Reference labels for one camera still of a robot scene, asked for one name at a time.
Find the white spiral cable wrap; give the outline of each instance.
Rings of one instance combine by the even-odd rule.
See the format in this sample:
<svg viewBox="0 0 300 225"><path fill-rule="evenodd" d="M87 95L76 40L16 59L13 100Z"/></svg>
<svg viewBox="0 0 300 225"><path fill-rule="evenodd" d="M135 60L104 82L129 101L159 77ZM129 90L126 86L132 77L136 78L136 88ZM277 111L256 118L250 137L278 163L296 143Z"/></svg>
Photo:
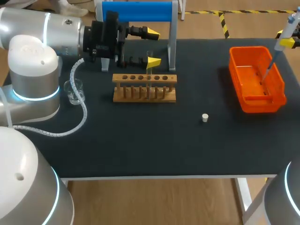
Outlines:
<svg viewBox="0 0 300 225"><path fill-rule="evenodd" d="M37 129L37 128L28 127L28 126L21 126L21 125L14 125L14 129L29 130L29 131L36 132L36 133L46 135L46 136L49 136L49 137L64 137L64 136L70 135L70 134L74 133L75 131L77 131L78 129L80 129L83 126L83 124L85 123L85 121L88 117L88 110L87 110L87 108L84 104L84 101L81 98L81 96L80 96L80 94L79 94L79 92L78 92L78 90L75 86L75 82L74 82L75 71L76 71L77 67L79 67L79 65L82 64L82 63L84 63L83 58L79 59L73 65L73 67L71 69L71 72L70 72L70 83L71 83L72 89L73 89L76 97L78 98L78 100L80 102L80 105L82 106L82 110L83 110L83 118L82 118L81 122L75 128L73 128L73 129L71 129L67 132L60 133L60 134L51 133L51 132L47 132L47 131L40 130L40 129Z"/></svg>

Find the black tablecloth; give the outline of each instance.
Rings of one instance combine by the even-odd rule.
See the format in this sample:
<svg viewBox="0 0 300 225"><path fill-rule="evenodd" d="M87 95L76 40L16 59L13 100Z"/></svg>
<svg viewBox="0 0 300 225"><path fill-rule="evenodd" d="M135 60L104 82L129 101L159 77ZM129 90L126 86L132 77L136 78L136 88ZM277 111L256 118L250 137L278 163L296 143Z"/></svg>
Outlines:
<svg viewBox="0 0 300 225"><path fill-rule="evenodd" d="M63 178L147 175L277 174L296 156L300 143L300 89L282 54L277 66L285 82L287 104L277 113L245 114L228 70L229 48L264 45L272 39L178 40L177 103L113 103L113 73L145 73L137 68L101 72L100 60L85 63L83 81L88 118L76 133L51 138L22 131ZM162 58L153 73L167 74L165 41L126 43L126 56ZM65 60L60 86L75 61ZM29 126L63 132L82 119L61 88L60 110L50 120ZM201 123L202 114L209 120Z"/></svg>

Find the wooden test tube rack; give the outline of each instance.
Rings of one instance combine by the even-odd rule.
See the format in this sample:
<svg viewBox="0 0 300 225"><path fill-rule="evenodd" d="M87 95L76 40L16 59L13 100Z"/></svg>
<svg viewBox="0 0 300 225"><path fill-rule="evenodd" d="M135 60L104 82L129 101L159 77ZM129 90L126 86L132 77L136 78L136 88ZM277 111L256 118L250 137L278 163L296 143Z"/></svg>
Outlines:
<svg viewBox="0 0 300 225"><path fill-rule="evenodd" d="M177 83L177 75L113 74L112 82L116 83L114 102L176 102L174 85Z"/></svg>

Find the cable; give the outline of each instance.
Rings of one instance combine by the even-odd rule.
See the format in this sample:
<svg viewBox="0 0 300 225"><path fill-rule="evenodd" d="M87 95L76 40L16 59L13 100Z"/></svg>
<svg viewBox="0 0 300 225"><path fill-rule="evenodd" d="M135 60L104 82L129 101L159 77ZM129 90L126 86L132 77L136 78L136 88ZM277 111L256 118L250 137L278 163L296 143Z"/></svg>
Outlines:
<svg viewBox="0 0 300 225"><path fill-rule="evenodd" d="M81 120L81 122L73 129L64 132L64 133L60 133L60 134L56 134L56 133L51 133L51 132L47 132L47 131L43 131L37 128L33 128L33 127L28 127L28 126L21 126L21 125L14 125L14 129L20 129L20 130L29 130L32 132L36 132L42 135L46 135L49 137L64 137L67 135L70 135L72 133L74 133L75 131L77 131L79 128L81 128L83 126L83 124L85 123L87 117L88 117L88 110L84 104L83 99L81 98L76 86L75 86L75 81L74 81L74 75L75 75L75 71L77 69L77 67L79 67L80 64L84 63L84 59L81 58L79 59L72 67L71 72L70 72L70 83L71 83L71 87L76 95L76 97L78 98L80 105L82 106L82 110L83 110L83 118Z"/></svg>
<svg viewBox="0 0 300 225"><path fill-rule="evenodd" d="M9 106L8 106L8 101L7 101L6 96L5 96L5 94L4 94L1 87L0 87L0 96L1 96L3 106L4 106L4 109L5 109L8 127L13 128L13 123L11 121L11 115L10 115L10 110L9 110Z"/></svg>

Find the wooden floor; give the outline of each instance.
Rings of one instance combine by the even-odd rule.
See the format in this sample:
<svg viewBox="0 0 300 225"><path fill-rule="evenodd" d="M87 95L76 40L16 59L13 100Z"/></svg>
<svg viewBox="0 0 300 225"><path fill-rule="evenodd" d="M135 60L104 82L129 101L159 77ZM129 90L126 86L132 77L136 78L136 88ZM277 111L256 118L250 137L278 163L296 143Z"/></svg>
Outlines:
<svg viewBox="0 0 300 225"><path fill-rule="evenodd" d="M295 10L298 0L187 0L187 11L197 10ZM94 11L93 2L81 4ZM36 8L50 8L45 0ZM231 38L273 38L285 26L288 14L226 14ZM90 24L93 15L83 20ZM167 23L146 25L168 37ZM186 15L178 23L178 38L224 38L218 16ZM289 63L300 78L300 49L286 50ZM0 50L0 84L8 71L7 54ZM264 179L248 179L254 198ZM75 204L75 225L239 225L240 206L231 179L119 180L69 183Z"/></svg>

